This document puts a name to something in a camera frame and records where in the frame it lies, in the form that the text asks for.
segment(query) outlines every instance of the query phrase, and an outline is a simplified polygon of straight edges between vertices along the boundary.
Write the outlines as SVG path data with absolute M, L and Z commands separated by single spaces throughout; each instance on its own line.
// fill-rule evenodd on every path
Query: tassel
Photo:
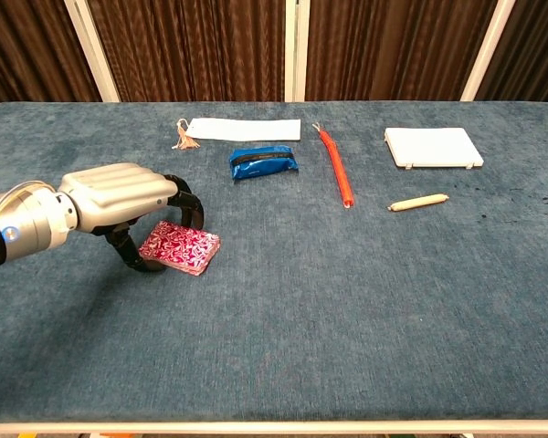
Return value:
M 173 146 L 173 149 L 194 149 L 199 147 L 199 143 L 186 135 L 186 130 L 183 128 L 183 123 L 189 129 L 189 124 L 185 119 L 179 119 L 176 122 L 176 131 L 179 134 L 179 141 Z

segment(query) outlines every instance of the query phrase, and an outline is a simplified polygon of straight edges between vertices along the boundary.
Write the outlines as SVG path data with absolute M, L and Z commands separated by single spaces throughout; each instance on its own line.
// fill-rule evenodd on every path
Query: red tube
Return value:
M 341 197 L 343 198 L 343 206 L 351 208 L 355 205 L 355 200 L 351 191 L 351 185 L 347 179 L 347 173 L 345 173 L 345 168 L 341 161 L 341 155 L 339 155 L 339 150 L 337 149 L 337 144 L 325 130 L 318 129 L 318 131 L 331 157 L 332 167 L 335 170 L 335 176 L 337 177 L 337 183 L 339 184 L 339 190 L 341 190 Z

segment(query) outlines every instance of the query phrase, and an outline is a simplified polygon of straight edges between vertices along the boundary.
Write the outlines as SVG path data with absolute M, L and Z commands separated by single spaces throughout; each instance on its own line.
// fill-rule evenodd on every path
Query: pink patterned box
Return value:
M 140 255 L 199 276 L 219 247 L 218 235 L 161 221 L 140 247 Z

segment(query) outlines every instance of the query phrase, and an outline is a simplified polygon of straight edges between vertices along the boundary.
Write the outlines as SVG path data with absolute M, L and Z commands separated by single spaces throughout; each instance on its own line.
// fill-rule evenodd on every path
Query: table edge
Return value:
M 0 433 L 182 434 L 548 434 L 548 420 L 420 420 L 338 422 L 8 422 Z

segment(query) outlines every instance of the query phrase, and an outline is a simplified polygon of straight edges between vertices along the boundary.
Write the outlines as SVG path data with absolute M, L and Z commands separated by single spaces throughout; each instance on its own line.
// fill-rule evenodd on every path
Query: zipper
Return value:
M 270 158 L 292 158 L 294 159 L 294 154 L 292 152 L 263 152 L 263 153 L 252 153 L 249 155 L 243 155 L 241 157 L 235 158 L 231 164 L 237 166 L 242 162 L 257 162 L 259 160 L 267 160 Z

